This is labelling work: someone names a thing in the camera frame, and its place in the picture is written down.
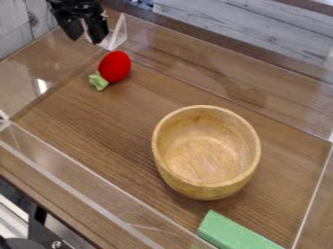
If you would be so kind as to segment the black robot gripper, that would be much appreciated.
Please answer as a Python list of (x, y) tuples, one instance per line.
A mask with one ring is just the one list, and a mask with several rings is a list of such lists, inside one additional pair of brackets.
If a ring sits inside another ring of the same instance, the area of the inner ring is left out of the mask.
[(83, 34), (83, 18), (93, 44), (100, 44), (109, 33), (101, 0), (47, 0), (55, 19), (68, 37), (75, 41)]

